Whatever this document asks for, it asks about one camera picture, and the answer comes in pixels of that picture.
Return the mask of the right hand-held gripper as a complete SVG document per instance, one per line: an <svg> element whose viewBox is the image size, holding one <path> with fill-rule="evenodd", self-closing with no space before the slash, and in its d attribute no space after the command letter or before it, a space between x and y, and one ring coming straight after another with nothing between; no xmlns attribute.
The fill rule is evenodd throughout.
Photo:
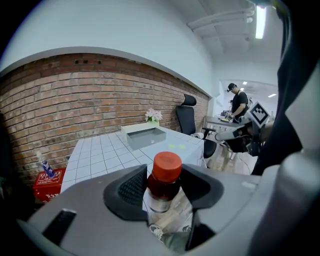
<svg viewBox="0 0 320 256"><path fill-rule="evenodd" d="M256 157L259 155L262 141L261 131L269 118L267 110L257 101L240 117L238 126L231 130L215 134L215 140L226 143L234 153L248 153Z"/></svg>

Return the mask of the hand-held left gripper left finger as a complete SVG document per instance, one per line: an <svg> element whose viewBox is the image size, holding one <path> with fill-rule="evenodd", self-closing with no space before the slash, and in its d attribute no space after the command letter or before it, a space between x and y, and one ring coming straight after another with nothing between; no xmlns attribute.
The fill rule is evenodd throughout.
<svg viewBox="0 0 320 256"><path fill-rule="evenodd" d="M105 206L118 218L131 222L146 222L148 213L143 210L147 189L147 165L141 164L111 173L111 181L103 191Z"/></svg>

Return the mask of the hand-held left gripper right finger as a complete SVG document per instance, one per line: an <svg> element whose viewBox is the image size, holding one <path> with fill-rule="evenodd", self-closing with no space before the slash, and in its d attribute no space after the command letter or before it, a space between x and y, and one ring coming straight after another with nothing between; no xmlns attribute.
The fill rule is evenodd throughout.
<svg viewBox="0 0 320 256"><path fill-rule="evenodd" d="M224 186L208 168L183 164L180 186L194 211L213 207L223 196Z"/></svg>

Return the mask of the red round object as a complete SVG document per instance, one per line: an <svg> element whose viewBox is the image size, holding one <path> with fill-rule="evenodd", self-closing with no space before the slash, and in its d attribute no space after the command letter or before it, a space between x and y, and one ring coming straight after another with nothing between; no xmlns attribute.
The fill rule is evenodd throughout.
<svg viewBox="0 0 320 256"><path fill-rule="evenodd" d="M169 151L159 152L153 160L151 174L147 178L147 203L149 208L157 214L163 214L180 191L180 174L182 172L181 158ZM187 242L191 234L191 227L184 231L164 232L155 223L149 225L152 234L168 249L177 254L186 252Z"/></svg>

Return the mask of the grey rectangular tray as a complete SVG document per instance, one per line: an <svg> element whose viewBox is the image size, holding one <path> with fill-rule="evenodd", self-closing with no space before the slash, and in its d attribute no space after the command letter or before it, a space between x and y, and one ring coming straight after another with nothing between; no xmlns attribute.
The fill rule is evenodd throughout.
<svg viewBox="0 0 320 256"><path fill-rule="evenodd" d="M164 141L167 137L165 131L158 127L133 131L126 134L128 145L133 150L139 150Z"/></svg>

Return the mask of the person's black clothing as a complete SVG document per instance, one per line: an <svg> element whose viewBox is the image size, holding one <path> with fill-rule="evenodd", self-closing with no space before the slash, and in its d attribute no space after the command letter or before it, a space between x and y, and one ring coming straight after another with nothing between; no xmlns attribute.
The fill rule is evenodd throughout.
<svg viewBox="0 0 320 256"><path fill-rule="evenodd" d="M282 22L282 45L277 71L278 102L275 121L262 146L252 174L279 165L303 146L286 110L305 87L320 58L320 43L310 39L318 21L317 0L266 0L276 8Z"/></svg>

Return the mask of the dark grey desk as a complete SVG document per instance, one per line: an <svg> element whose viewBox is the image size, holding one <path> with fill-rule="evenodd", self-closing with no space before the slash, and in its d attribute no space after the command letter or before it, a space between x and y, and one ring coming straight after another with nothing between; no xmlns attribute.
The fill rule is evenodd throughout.
<svg viewBox="0 0 320 256"><path fill-rule="evenodd" d="M216 116L206 116L204 123L208 128L216 130L217 133L229 131L240 126L234 122L222 121Z"/></svg>

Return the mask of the white grid tablecloth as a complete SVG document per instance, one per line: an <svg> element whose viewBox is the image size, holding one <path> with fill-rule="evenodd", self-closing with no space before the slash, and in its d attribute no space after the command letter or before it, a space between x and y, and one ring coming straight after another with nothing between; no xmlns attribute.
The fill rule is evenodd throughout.
<svg viewBox="0 0 320 256"><path fill-rule="evenodd" d="M78 140L69 157L60 191L137 165L146 164L150 175L154 157L159 152L173 152L184 164L206 166L201 139L164 127L161 130L166 134L165 140L141 149L133 149L119 131Z"/></svg>

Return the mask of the black office chair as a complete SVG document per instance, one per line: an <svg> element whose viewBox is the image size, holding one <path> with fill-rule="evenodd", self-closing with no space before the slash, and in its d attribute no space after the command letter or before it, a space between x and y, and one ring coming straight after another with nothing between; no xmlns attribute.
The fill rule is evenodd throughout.
<svg viewBox="0 0 320 256"><path fill-rule="evenodd" d="M191 136L196 133L195 123L195 111L194 106L197 104L195 97L184 94L184 101L181 105L178 105L175 109L176 117L180 126L180 131L183 134ZM210 158L217 148L217 143L207 139L209 132L216 132L213 128L202 127L204 131L202 140L204 141L203 157L205 159Z"/></svg>

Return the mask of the red crate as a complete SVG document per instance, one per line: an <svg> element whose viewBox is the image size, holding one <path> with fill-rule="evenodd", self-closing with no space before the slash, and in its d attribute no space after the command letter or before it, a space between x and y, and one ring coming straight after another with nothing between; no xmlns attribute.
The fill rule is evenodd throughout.
<svg viewBox="0 0 320 256"><path fill-rule="evenodd" d="M49 178L44 171L39 172L33 183L33 195L43 203L48 203L61 192L66 168L54 169L54 172L53 178Z"/></svg>

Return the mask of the pink flowers in vase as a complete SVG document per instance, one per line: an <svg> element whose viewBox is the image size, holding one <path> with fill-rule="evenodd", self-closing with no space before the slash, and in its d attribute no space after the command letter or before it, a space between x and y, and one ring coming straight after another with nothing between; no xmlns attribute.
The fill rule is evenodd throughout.
<svg viewBox="0 0 320 256"><path fill-rule="evenodd" d="M162 119L163 119L163 115L160 110L154 110L153 108L150 108L145 113L145 120L147 122L158 123Z"/></svg>

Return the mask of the ceiling light tube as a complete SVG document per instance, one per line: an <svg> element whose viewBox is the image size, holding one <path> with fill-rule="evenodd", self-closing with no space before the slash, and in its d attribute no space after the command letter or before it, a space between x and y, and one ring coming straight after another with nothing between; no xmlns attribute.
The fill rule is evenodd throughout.
<svg viewBox="0 0 320 256"><path fill-rule="evenodd" d="M256 39L263 39L265 26L266 26L266 14L267 10L265 7L256 6L256 31L255 31L255 38Z"/></svg>

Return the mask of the white ceiling pipes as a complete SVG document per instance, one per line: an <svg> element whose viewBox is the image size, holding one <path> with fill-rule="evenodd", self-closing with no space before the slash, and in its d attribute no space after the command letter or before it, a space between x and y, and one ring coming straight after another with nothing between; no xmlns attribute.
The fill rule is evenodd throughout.
<svg viewBox="0 0 320 256"><path fill-rule="evenodd" d="M256 6L253 5L253 7L250 8L237 9L208 15L198 20L187 23L187 26L193 32L199 32L224 23L231 23L236 21L251 23L253 21L255 12Z"/></svg>

